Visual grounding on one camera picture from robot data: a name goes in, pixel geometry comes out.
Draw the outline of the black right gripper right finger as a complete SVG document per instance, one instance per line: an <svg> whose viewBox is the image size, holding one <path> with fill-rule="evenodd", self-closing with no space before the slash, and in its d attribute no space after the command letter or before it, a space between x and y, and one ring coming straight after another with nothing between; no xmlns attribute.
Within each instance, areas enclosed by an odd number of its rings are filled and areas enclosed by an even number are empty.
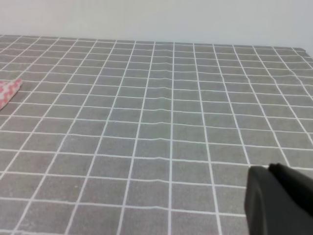
<svg viewBox="0 0 313 235"><path fill-rule="evenodd" d="M270 164L268 170L301 208L313 207L313 180L311 178L282 164Z"/></svg>

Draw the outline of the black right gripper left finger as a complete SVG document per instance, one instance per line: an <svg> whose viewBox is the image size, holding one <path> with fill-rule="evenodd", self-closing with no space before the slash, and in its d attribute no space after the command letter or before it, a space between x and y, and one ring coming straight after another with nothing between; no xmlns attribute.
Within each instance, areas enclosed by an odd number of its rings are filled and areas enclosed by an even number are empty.
<svg viewBox="0 0 313 235"><path fill-rule="evenodd" d="M313 233L313 208L301 208L268 167L249 168L244 209L251 235Z"/></svg>

